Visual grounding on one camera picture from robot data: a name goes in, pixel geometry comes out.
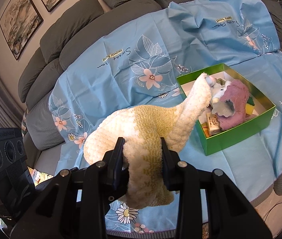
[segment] sofa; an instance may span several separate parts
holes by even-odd
[[[170,2],[192,0],[104,0],[112,8],[104,13],[98,0],[80,0],[47,30],[24,72],[18,93],[27,105],[23,142],[27,164],[54,175],[64,139],[54,124],[48,107],[49,96],[58,77],[100,37],[144,14],[166,8]],[[262,0],[275,24],[282,51],[282,6],[278,0]],[[282,174],[253,201],[257,206],[272,189],[282,195]]]

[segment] floor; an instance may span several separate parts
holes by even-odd
[[[259,215],[265,220],[268,211],[277,203],[282,202],[282,196],[277,196],[274,191],[270,196],[256,207]],[[266,224],[272,232],[273,237],[276,237],[282,230],[282,204],[274,207],[269,213]]]

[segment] blue sheet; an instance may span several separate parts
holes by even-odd
[[[180,158],[198,169],[220,168],[249,199],[264,192],[282,173],[282,52],[271,17],[260,0],[195,0],[171,3],[100,38],[59,77],[49,108],[67,142],[56,174],[87,167],[83,143],[116,110],[141,104],[179,104],[176,77],[226,63],[258,87],[277,106],[268,128],[210,156],[194,130]],[[154,81],[139,79],[144,69]],[[207,210],[202,192],[203,221]],[[158,232],[175,229],[178,195],[168,206],[135,210],[118,221],[126,205],[113,202],[108,230]]]

